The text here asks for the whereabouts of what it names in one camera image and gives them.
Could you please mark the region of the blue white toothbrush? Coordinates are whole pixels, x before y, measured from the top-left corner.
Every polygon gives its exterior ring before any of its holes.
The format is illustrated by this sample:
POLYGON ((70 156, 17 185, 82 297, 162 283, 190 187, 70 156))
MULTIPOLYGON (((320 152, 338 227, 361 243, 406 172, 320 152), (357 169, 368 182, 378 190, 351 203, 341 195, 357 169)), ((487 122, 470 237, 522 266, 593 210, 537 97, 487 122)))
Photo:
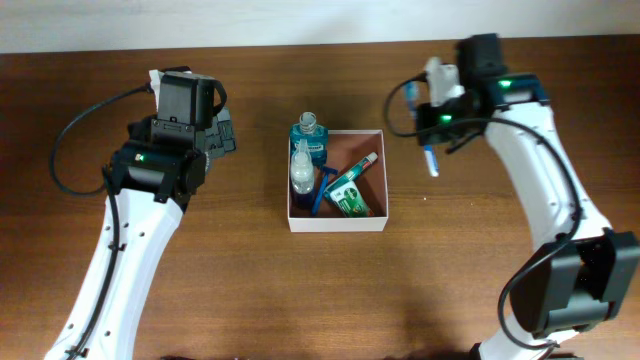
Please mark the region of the blue white toothbrush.
MULTIPOLYGON (((419 97, 418 84, 416 82, 410 82, 403 87, 404 98, 407 103, 409 113, 414 121, 418 120, 417 112, 417 100, 419 97)), ((431 177, 439 176, 439 167, 436 159, 435 152, 430 145, 423 145, 424 157, 427 165, 427 169, 431 177)))

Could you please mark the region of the clear pump soap bottle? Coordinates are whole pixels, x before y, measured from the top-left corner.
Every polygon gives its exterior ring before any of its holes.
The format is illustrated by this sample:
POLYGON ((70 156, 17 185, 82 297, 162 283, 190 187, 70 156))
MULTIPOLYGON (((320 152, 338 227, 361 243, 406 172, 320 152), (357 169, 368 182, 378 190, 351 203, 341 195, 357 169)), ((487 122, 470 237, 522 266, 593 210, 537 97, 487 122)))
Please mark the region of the clear pump soap bottle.
POLYGON ((315 172, 306 139, 301 139, 291 157, 290 182, 292 199, 300 209, 311 209, 314 203, 315 172))

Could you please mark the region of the teal mouthwash bottle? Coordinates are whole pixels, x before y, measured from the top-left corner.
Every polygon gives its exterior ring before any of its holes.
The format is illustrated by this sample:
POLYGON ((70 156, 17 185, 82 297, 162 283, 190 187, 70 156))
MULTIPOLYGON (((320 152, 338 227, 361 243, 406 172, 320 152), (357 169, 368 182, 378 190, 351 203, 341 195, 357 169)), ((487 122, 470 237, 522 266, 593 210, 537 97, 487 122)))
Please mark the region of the teal mouthwash bottle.
POLYGON ((290 154, 296 151, 301 140, 306 139, 312 163, 320 168, 327 162, 328 137, 328 129, 317 123, 316 115, 304 112, 289 131, 290 154))

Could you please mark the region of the teal toothpaste tube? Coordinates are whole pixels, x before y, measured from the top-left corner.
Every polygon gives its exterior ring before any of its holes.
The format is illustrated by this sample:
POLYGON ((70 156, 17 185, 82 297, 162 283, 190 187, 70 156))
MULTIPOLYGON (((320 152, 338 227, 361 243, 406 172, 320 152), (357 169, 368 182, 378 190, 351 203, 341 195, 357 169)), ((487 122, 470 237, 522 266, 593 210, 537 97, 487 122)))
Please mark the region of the teal toothpaste tube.
POLYGON ((329 187, 340 187, 344 183, 349 181, 355 181, 360 175, 362 175, 369 167, 371 167, 376 160, 378 159, 378 154, 376 152, 371 152, 363 159, 361 159, 358 163, 353 165, 349 170, 347 170, 343 175, 334 180, 329 187))

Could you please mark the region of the green Dettol soap bar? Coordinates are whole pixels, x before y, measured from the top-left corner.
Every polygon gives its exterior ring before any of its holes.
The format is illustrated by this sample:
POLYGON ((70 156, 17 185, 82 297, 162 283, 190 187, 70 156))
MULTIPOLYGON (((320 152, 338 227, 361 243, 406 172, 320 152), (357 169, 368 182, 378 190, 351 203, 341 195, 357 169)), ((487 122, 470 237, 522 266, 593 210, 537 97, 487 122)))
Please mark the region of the green Dettol soap bar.
POLYGON ((332 187, 328 191, 328 197, 347 218, 374 216, 373 210, 368 206, 353 181, 332 187))

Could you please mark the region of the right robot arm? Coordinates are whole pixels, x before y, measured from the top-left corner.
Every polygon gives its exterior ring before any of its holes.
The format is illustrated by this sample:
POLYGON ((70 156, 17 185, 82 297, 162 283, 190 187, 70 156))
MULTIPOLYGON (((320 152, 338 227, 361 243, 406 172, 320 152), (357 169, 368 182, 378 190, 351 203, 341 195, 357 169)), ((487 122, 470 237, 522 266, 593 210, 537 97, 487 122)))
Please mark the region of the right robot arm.
POLYGON ((614 230, 591 201, 562 146, 539 78, 508 70, 495 34, 458 42, 456 60, 427 61, 430 99, 416 135, 450 151, 483 137, 502 161, 524 209, 532 256, 499 295, 499 330, 474 359, 545 359, 559 345, 620 312, 639 243, 614 230))

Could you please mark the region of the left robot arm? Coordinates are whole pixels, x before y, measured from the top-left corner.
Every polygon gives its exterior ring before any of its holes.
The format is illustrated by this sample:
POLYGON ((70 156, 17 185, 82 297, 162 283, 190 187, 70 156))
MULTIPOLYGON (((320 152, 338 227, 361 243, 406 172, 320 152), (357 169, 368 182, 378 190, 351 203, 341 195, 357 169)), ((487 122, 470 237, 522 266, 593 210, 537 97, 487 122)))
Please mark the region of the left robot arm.
POLYGON ((227 94, 187 66, 152 70, 135 88, 153 114, 102 168, 105 215, 95 252, 49 359, 130 359, 162 254, 216 158, 237 148, 227 94))

